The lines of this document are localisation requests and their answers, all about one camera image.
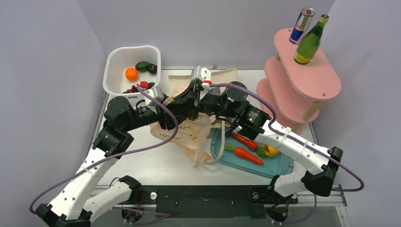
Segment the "orange plastic grocery bag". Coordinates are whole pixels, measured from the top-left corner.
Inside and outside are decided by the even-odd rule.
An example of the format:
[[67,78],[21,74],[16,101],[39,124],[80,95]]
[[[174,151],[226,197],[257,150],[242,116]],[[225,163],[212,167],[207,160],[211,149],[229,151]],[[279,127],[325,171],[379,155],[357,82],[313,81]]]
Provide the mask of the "orange plastic grocery bag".
[[[185,88],[181,86],[180,88],[173,89],[170,91],[167,101],[163,104],[172,102],[172,99],[183,92]],[[184,120],[179,124],[179,129],[174,138],[170,141],[181,147],[188,157],[193,159],[193,166],[198,167],[201,164],[213,165],[217,163],[216,159],[212,157],[210,151],[206,151],[203,147],[206,145],[206,138],[210,134],[212,129],[212,120],[210,117],[204,113],[199,114],[198,118],[194,121]],[[171,137],[174,129],[163,130],[160,124],[152,123],[150,124],[150,133],[155,138],[166,140]]]

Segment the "green avocado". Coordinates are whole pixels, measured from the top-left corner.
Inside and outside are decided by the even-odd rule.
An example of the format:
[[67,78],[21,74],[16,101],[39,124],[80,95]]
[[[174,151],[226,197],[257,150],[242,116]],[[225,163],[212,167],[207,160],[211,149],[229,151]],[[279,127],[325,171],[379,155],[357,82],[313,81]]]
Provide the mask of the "green avocado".
[[146,71],[148,71],[148,67],[149,67],[150,65],[151,65],[150,62],[141,61],[141,62],[138,62],[138,63],[135,65],[135,69],[136,69],[137,71],[139,71],[139,72],[146,72]]

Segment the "orange carrot with greens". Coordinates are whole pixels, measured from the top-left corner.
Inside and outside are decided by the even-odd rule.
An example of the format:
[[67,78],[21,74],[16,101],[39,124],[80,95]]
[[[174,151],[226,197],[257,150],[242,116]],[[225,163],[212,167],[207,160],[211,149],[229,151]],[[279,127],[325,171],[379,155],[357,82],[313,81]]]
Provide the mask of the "orange carrot with greens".
[[262,160],[260,160],[257,156],[251,154],[250,152],[248,152],[247,150],[245,150],[242,147],[235,147],[232,144],[227,144],[225,146],[225,150],[233,152],[234,155],[239,158],[246,159],[246,160],[251,161],[258,165],[264,165],[264,162]]

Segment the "red chili pepper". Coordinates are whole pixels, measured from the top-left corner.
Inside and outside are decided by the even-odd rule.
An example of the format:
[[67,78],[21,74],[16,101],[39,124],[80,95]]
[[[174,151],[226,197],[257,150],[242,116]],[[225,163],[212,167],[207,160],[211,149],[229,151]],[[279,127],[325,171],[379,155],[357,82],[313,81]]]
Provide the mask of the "red chili pepper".
[[246,145],[251,151],[255,151],[259,157],[267,158],[266,151],[257,142],[237,133],[232,133],[231,137]]

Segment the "green glass bottle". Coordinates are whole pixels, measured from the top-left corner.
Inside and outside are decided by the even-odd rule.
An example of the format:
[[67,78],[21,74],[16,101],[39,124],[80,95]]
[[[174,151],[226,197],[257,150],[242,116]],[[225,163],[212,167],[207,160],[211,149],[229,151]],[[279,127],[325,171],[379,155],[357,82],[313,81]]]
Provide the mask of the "green glass bottle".
[[296,63],[308,64],[318,51],[323,35],[323,30],[329,21],[329,15],[322,14],[316,25],[304,36],[298,45],[294,60]]

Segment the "blue labelled bottle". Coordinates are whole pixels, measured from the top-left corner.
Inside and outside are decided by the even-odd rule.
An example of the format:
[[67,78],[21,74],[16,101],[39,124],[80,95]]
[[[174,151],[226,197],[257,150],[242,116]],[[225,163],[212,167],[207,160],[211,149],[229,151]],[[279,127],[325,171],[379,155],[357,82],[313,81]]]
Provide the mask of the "blue labelled bottle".
[[304,7],[299,13],[294,28],[292,29],[289,41],[292,44],[299,44],[306,35],[310,23],[315,16],[315,10],[311,7]]

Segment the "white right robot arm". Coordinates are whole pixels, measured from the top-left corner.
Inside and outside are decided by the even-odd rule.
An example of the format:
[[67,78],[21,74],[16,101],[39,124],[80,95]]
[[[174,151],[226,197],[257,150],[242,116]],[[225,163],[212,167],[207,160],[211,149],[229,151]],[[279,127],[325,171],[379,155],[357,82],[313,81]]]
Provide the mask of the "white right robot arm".
[[303,172],[273,177],[267,190],[270,201],[278,203],[306,191],[328,197],[334,191],[334,179],[341,166],[343,151],[338,147],[314,145],[290,128],[284,128],[276,121],[274,111],[269,115],[254,107],[247,101],[247,96],[272,109],[267,101],[238,81],[223,84],[192,82],[167,104],[167,108],[176,117],[187,120],[195,120],[199,113],[230,118],[234,132],[271,145],[301,164],[305,168]]

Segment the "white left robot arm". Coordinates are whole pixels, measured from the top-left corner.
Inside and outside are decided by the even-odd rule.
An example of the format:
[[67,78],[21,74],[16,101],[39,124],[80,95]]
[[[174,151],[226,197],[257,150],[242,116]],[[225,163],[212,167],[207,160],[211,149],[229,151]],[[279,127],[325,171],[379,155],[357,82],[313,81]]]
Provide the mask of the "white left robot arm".
[[110,189],[90,198],[91,192],[104,174],[127,151],[134,138],[130,131],[154,122],[170,122],[173,134],[178,132],[178,120],[158,99],[145,96],[148,104],[133,109],[123,96],[112,98],[104,113],[105,123],[93,142],[92,149],[78,171],[72,176],[46,189],[29,205],[49,227],[89,227],[115,205],[140,200],[140,183],[124,176]]

